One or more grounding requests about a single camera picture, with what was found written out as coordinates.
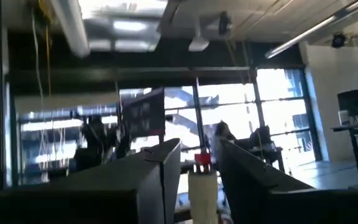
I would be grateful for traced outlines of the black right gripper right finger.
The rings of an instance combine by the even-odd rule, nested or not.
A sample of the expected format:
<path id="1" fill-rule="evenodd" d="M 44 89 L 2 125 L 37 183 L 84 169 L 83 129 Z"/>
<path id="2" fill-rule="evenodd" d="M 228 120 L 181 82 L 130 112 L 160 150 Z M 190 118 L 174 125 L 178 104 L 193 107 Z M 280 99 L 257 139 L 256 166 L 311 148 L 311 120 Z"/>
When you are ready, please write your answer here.
<path id="1" fill-rule="evenodd" d="M 219 172 L 234 223 L 358 223 L 358 189 L 319 190 L 221 144 Z"/>

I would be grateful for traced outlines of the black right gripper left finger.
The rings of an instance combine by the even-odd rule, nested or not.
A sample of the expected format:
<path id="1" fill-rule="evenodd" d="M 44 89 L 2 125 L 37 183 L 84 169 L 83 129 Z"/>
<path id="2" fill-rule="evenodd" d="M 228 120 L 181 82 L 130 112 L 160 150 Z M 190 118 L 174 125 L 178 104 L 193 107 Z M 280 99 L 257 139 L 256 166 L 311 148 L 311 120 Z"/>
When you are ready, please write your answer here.
<path id="1" fill-rule="evenodd" d="M 0 193 L 0 223 L 173 223 L 180 140 Z"/>

